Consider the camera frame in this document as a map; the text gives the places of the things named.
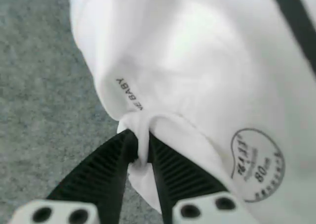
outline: printed label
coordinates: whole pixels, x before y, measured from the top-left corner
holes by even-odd
[[[245,202],[259,202],[281,185],[284,156],[276,143],[260,130],[242,129],[232,139],[232,179]]]
[[[127,82],[125,82],[125,80],[123,78],[121,79],[116,79],[116,81],[118,82],[118,84],[120,85],[120,88],[122,90],[124,90],[126,97],[132,101],[132,103],[134,104],[134,106],[139,109],[139,110],[143,110],[143,106],[142,104],[137,101],[136,96],[134,95],[134,93],[130,90],[129,85]]]

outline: black stripe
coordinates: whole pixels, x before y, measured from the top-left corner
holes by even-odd
[[[301,0],[276,0],[316,75],[316,32]]]

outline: gray carpet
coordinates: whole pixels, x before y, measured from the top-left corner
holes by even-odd
[[[68,0],[0,0],[0,223],[116,132],[72,39]],[[127,184],[120,223],[161,223]]]

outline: white fabric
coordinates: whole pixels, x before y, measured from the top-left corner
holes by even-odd
[[[316,84],[274,0],[70,2],[103,106],[118,132],[139,139],[129,180],[151,206],[160,210],[149,131],[246,200],[260,223],[314,222]],[[315,2],[304,2],[316,19]],[[243,142],[258,152],[248,182],[238,174]],[[267,178],[278,172],[272,192]],[[269,195],[255,200],[262,189]]]

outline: white garment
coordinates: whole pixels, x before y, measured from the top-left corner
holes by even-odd
[[[316,84],[274,0],[70,2],[104,108],[139,139],[129,179],[151,206],[149,130],[260,223],[316,220]]]

